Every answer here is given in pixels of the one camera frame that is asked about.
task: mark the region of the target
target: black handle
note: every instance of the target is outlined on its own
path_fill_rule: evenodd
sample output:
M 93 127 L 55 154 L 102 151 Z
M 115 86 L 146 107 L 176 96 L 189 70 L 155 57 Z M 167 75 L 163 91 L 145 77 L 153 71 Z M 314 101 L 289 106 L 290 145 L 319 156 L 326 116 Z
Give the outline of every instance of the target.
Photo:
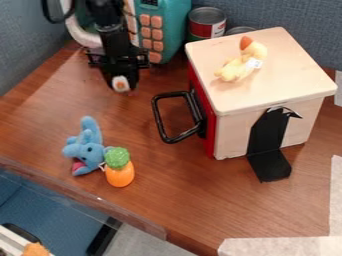
M 185 131 L 185 132 L 182 132 L 181 134 L 179 134 L 176 137 L 170 138 L 165 133 L 163 121 L 161 119 L 159 108 L 158 108 L 158 101 L 161 99 L 176 98 L 176 97 L 183 97 L 186 100 L 186 103 L 190 109 L 192 118 L 195 122 L 195 126 L 191 129 Z M 204 120 L 203 120 L 203 116 L 202 116 L 200 109 L 199 109 L 199 107 L 196 103 L 196 100 L 195 100 L 194 89 L 192 89 L 190 92 L 179 91 L 179 92 L 168 92 L 168 93 L 159 94 L 152 99 L 152 108 L 153 108 L 153 113 L 154 113 L 154 117 L 156 119 L 156 123 L 157 123 L 157 127 L 158 127 L 160 137 L 167 144 L 174 144 L 174 143 L 180 142 L 180 141 L 194 135 L 195 133 L 202 132 L 202 130 L 203 130 Z

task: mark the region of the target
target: wooden table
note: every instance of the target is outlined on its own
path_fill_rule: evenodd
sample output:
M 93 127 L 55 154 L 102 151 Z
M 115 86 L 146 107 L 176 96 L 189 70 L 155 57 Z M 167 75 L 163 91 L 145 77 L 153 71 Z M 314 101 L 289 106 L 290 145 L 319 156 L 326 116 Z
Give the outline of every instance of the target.
M 200 255 L 215 255 L 229 237 L 327 235 L 342 108 L 328 98 L 309 142 L 283 150 L 293 166 L 290 179 L 260 184 L 244 157 L 209 159 L 195 136 L 175 145 L 159 138 L 150 100 L 186 89 L 186 72 L 179 56 L 143 71 L 138 96 L 120 96 L 88 67 L 80 47 L 68 44 L 2 97 L 0 167 Z M 182 102 L 162 108 L 171 132 L 191 125 Z M 130 150 L 136 179 L 129 187 L 111 187 L 100 171 L 71 175 L 61 150 L 84 115 L 98 120 L 106 146 Z

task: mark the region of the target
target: blue plush toy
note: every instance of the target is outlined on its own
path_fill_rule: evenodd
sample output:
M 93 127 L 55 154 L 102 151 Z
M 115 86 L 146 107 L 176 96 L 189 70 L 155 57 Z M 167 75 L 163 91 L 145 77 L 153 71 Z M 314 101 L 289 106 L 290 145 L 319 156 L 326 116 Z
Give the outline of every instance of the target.
M 104 154 L 110 148 L 112 147 L 105 148 L 102 145 L 102 134 L 95 119 L 86 116 L 81 120 L 81 133 L 68 138 L 63 154 L 76 159 L 72 174 L 79 176 L 98 169 L 104 162 Z

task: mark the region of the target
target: tin can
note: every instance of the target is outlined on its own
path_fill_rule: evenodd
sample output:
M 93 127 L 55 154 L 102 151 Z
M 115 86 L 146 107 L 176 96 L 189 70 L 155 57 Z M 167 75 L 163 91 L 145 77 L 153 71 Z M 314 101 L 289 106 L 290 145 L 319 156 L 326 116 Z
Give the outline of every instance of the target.
M 214 7 L 200 7 L 189 13 L 188 40 L 196 41 L 223 36 L 227 18 L 223 11 Z

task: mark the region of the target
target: orange object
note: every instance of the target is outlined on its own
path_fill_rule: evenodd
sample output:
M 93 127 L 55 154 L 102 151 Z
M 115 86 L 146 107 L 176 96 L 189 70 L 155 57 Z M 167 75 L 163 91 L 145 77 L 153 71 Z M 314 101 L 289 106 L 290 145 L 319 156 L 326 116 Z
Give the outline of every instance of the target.
M 151 24 L 154 28 L 162 28 L 163 26 L 163 18 L 161 16 L 153 16 L 151 18 Z
M 157 52 L 150 52 L 150 61 L 151 63 L 160 63 L 162 60 L 162 55 Z
M 163 39 L 163 31 L 160 29 L 153 29 L 152 30 L 152 37 L 155 40 L 161 41 Z
M 141 28 L 141 35 L 145 38 L 150 38 L 151 37 L 151 29 L 147 27 L 142 27 Z
M 50 252 L 40 243 L 32 243 L 25 246 L 22 256 L 49 256 Z
M 146 49 L 152 49 L 152 41 L 150 39 L 144 39 L 143 47 Z
M 141 25 L 146 26 L 146 27 L 150 26 L 151 16 L 148 14 L 141 14 L 140 15 L 140 23 L 141 23 Z
M 164 50 L 163 42 L 154 41 L 153 42 L 153 49 L 157 52 L 162 52 Z
M 112 169 L 107 165 L 105 173 L 109 184 L 117 188 L 128 186 L 135 176 L 134 166 L 131 161 L 123 169 Z
M 241 39 L 240 42 L 240 49 L 243 51 L 244 49 L 246 49 L 251 43 L 253 43 L 253 40 L 248 37 L 248 36 L 244 36 Z

